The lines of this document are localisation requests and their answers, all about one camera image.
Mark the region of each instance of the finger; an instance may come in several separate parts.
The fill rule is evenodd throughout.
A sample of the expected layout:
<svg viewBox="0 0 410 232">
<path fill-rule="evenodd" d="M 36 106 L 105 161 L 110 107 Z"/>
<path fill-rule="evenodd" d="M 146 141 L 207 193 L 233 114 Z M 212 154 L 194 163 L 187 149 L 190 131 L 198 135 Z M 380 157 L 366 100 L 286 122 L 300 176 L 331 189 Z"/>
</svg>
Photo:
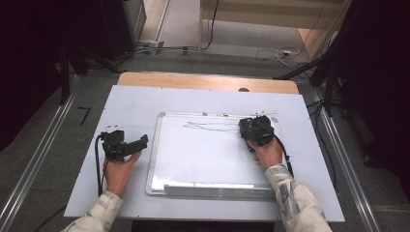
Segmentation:
<svg viewBox="0 0 410 232">
<path fill-rule="evenodd" d="M 127 160 L 127 163 L 129 165 L 133 165 L 134 163 L 136 163 L 136 161 L 139 159 L 139 157 L 141 157 L 141 152 L 137 152 L 134 153 L 130 156 L 130 158 Z"/>
<path fill-rule="evenodd" d="M 259 147 L 259 144 L 257 144 L 257 142 L 255 142 L 255 141 L 247 140 L 247 143 L 248 143 L 249 146 L 252 147 L 253 149 Z"/>
</svg>

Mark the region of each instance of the drawing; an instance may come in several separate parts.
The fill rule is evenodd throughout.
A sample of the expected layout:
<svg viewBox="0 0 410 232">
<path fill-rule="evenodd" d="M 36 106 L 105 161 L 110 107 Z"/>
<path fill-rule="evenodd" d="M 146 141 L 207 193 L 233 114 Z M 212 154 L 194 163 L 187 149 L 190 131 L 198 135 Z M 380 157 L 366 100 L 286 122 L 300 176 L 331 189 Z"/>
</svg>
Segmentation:
<svg viewBox="0 0 410 232">
<path fill-rule="evenodd" d="M 184 125 L 184 128 L 188 129 L 199 129 L 205 131 L 221 131 L 228 133 L 239 133 L 238 124 L 229 124 L 229 123 L 195 123 L 187 122 Z"/>
</svg>

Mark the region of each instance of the hand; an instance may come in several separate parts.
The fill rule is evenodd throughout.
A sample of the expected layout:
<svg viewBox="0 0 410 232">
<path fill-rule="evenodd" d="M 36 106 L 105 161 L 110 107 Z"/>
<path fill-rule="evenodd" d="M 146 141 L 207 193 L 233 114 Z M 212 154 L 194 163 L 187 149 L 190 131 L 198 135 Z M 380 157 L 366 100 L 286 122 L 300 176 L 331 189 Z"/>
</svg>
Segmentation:
<svg viewBox="0 0 410 232">
<path fill-rule="evenodd" d="M 258 160 L 265 168 L 282 163 L 282 150 L 276 140 L 273 139 L 264 146 L 250 140 L 248 140 L 248 144 L 255 150 Z"/>
<path fill-rule="evenodd" d="M 106 159 L 104 162 L 106 189 L 123 198 L 130 180 L 132 166 L 140 156 L 141 152 L 135 153 L 125 162 Z"/>
</svg>

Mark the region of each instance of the sleeve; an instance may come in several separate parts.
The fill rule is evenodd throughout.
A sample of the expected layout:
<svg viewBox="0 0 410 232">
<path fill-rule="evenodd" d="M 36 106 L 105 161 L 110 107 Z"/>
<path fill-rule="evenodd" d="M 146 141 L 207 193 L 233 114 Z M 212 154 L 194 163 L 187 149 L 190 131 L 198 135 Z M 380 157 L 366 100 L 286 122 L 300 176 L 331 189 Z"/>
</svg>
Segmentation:
<svg viewBox="0 0 410 232">
<path fill-rule="evenodd" d="M 332 231 L 319 202 L 310 190 L 296 182 L 283 165 L 265 172 L 274 188 L 286 231 Z"/>
<path fill-rule="evenodd" d="M 123 200 L 110 191 L 105 191 L 99 201 L 83 217 L 73 221 L 63 232 L 106 232 L 117 217 Z"/>
</svg>

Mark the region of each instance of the person's left hand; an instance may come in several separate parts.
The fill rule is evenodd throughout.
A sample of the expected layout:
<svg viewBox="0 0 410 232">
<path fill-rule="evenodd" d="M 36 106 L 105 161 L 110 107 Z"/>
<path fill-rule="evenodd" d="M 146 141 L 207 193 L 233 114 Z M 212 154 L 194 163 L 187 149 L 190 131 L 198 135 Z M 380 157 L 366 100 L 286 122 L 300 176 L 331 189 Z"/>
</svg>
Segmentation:
<svg viewBox="0 0 410 232">
<path fill-rule="evenodd" d="M 139 159 L 141 152 L 131 155 L 125 162 L 105 160 L 106 189 L 121 199 L 127 190 L 133 164 Z"/>
</svg>

